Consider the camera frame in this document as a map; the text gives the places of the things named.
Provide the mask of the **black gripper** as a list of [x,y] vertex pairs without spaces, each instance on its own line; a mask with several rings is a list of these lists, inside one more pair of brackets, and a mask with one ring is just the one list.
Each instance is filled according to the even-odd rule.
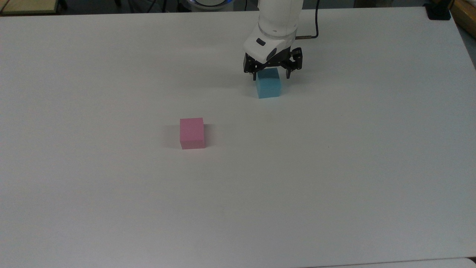
[[244,57],[244,73],[251,74],[253,81],[255,81],[260,66],[264,66],[264,68],[282,67],[286,70],[286,78],[289,79],[293,71],[302,69],[302,62],[303,53],[300,47],[294,48],[293,50],[291,50],[291,48],[284,49],[263,63],[255,60],[246,53]]

